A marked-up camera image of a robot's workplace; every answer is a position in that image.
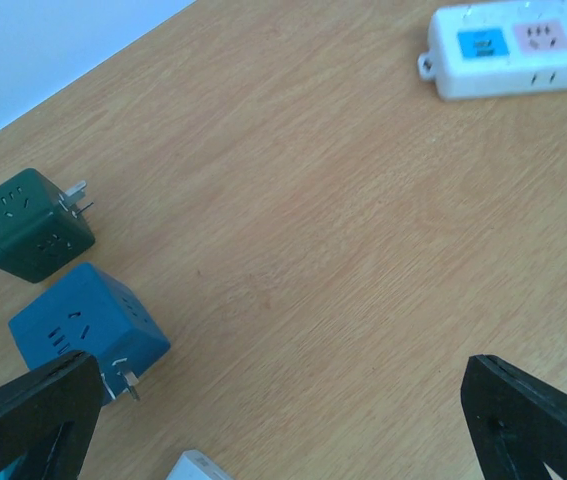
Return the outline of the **dark green cube adapter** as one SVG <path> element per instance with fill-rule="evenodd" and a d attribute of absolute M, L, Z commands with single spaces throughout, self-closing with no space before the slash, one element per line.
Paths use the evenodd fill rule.
<path fill-rule="evenodd" d="M 40 283 L 91 248 L 79 201 L 87 183 L 60 189 L 34 168 L 0 185 L 0 270 Z"/>

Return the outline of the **white USB charger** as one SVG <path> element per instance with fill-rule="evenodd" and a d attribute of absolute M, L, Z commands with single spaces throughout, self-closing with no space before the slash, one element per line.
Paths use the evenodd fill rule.
<path fill-rule="evenodd" d="M 233 480 L 229 474 L 202 452 L 184 451 L 166 480 Z"/>

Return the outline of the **dark blue cube adapter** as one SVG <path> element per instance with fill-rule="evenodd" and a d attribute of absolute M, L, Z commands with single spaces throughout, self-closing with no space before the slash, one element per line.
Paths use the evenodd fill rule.
<path fill-rule="evenodd" d="M 13 317 L 9 329 L 31 370 L 74 350 L 93 355 L 103 405 L 134 394 L 136 381 L 170 349 L 135 294 L 91 263 L 70 270 Z"/>

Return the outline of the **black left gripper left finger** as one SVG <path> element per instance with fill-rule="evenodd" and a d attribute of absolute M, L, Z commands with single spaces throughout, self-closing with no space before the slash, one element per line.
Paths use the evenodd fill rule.
<path fill-rule="evenodd" d="M 0 387 L 0 473 L 76 479 L 104 392 L 97 360 L 70 351 Z"/>

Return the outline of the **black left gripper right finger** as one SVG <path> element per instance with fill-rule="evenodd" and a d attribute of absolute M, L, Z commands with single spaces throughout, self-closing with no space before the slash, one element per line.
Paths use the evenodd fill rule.
<path fill-rule="evenodd" d="M 460 398 L 484 478 L 567 479 L 567 394 L 495 355 L 474 355 Z"/>

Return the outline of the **white multi-socket power strip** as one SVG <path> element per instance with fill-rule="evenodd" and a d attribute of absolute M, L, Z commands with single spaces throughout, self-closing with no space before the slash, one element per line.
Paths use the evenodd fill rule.
<path fill-rule="evenodd" d="M 444 100 L 567 90 L 567 1 L 490 1 L 437 9 L 422 80 Z"/>

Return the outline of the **light blue plug adapter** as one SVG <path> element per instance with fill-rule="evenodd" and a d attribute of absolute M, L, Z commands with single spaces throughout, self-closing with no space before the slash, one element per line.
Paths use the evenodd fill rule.
<path fill-rule="evenodd" d="M 14 474 L 14 472 L 17 470 L 17 468 L 19 467 L 19 465 L 22 463 L 23 461 L 23 457 L 19 457 L 16 460 L 14 460 L 12 463 L 10 463 L 8 466 L 6 466 L 3 470 L 0 471 L 0 480 L 10 480 Z"/>

